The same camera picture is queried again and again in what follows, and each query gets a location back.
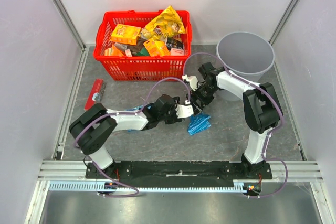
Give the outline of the blue trash bag roll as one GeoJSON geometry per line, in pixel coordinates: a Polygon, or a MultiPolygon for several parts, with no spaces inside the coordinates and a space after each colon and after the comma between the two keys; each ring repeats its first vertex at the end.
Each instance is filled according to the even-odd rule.
{"type": "Polygon", "coordinates": [[[192,115],[190,117],[190,123],[187,128],[189,135],[195,135],[210,128],[211,124],[209,119],[211,119],[211,116],[203,112],[199,113],[198,115],[192,115]]]}

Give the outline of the torn blue trash bag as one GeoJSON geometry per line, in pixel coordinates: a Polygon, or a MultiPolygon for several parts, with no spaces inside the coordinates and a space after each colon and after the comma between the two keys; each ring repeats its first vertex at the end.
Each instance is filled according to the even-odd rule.
{"type": "Polygon", "coordinates": [[[127,128],[128,132],[131,131],[142,131],[147,130],[151,121],[149,110],[152,106],[152,103],[145,106],[140,105],[127,109],[126,111],[131,112],[132,114],[137,114],[137,116],[127,116],[127,128]]]}

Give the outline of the long red box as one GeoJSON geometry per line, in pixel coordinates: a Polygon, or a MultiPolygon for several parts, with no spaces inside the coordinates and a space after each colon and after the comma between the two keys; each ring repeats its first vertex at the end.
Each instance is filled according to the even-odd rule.
{"type": "Polygon", "coordinates": [[[85,110],[89,110],[93,105],[101,101],[104,92],[104,87],[105,85],[102,79],[96,79],[94,81],[94,84],[91,88],[90,94],[84,107],[85,110]]]}

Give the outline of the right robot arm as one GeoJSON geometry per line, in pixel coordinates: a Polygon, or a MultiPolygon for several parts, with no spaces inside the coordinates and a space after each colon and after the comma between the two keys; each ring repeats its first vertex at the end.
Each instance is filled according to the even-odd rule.
{"type": "Polygon", "coordinates": [[[224,67],[215,68],[209,62],[201,65],[198,71],[203,81],[198,81],[195,76],[182,76],[190,85],[189,97],[195,115],[214,100],[217,91],[227,91],[243,102],[245,122],[250,129],[248,144],[241,162],[227,167],[227,171],[248,179],[265,175],[268,140],[284,119],[274,86],[268,82],[248,81],[224,67]]]}

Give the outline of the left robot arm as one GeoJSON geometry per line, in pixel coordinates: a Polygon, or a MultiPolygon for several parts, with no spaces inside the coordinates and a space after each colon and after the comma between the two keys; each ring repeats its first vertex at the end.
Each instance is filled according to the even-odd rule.
{"type": "Polygon", "coordinates": [[[98,165],[97,172],[104,178],[110,178],[115,174],[116,166],[104,145],[108,137],[117,131],[150,130],[160,122],[182,122],[183,119],[177,117],[179,104],[179,97],[167,94],[147,104],[141,112],[112,111],[97,103],[70,125],[69,132],[73,138],[79,139],[76,146],[98,165]]]}

